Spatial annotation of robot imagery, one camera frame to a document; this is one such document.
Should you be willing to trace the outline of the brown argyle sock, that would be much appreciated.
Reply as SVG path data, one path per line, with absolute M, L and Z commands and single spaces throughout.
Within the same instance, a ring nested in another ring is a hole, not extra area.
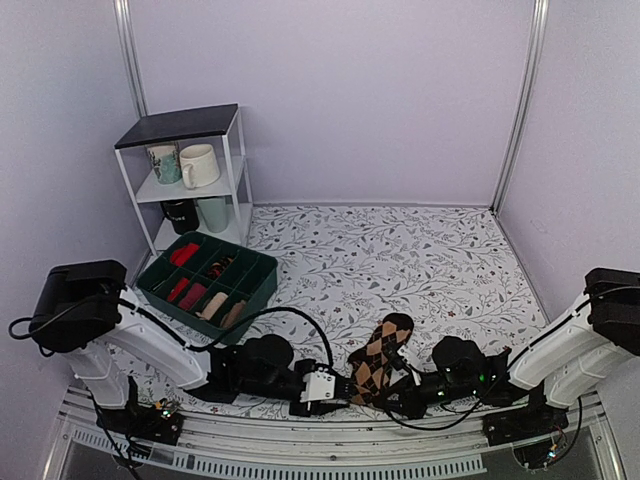
M 347 362 L 354 384 L 352 403 L 379 407 L 381 393 L 390 383 L 390 374 L 385 372 L 388 353 L 406 345 L 413 330 L 414 321 L 409 315 L 390 313 L 374 328 L 369 340 L 349 355 Z

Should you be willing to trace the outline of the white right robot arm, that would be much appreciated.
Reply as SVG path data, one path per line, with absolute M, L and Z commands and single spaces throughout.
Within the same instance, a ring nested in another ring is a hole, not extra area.
M 446 336 L 432 350 L 433 372 L 409 369 L 378 400 L 388 414 L 420 419 L 430 406 L 475 397 L 481 405 L 523 407 L 517 427 L 537 436 L 619 365 L 639 354 L 639 275 L 595 268 L 584 291 L 517 354 L 484 354 L 472 340 Z

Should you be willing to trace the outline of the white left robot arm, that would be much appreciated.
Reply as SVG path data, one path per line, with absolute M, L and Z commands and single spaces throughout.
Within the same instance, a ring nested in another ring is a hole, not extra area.
M 128 351 L 166 375 L 188 395 L 205 402 L 231 403 L 240 394 L 284 400 L 296 416 L 323 415 L 348 405 L 353 383 L 333 362 L 295 361 L 291 344 L 275 334 L 226 346 L 216 338 L 203 346 L 140 307 L 115 260 L 63 265 L 46 279 L 27 338 L 67 357 L 76 376 L 109 408 L 128 434 L 148 426 L 146 408 L 129 394 L 132 384 L 114 365 L 109 344 Z

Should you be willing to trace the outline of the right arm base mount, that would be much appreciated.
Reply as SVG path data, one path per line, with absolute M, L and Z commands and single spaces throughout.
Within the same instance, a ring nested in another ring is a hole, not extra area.
M 569 445 L 564 432 L 568 425 L 566 408 L 546 404 L 483 417 L 483 433 L 490 446 L 547 436 L 545 441 L 513 448 L 516 462 L 527 470 L 545 469 L 563 457 L 563 450 Z

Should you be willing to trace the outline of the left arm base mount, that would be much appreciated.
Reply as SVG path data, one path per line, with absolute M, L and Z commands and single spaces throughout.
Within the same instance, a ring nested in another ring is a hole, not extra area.
M 138 386 L 128 377 L 129 393 L 123 409 L 99 407 L 96 424 L 107 431 L 120 433 L 127 440 L 142 439 L 175 446 L 181 435 L 184 416 L 180 404 L 162 398 L 151 405 L 138 401 Z

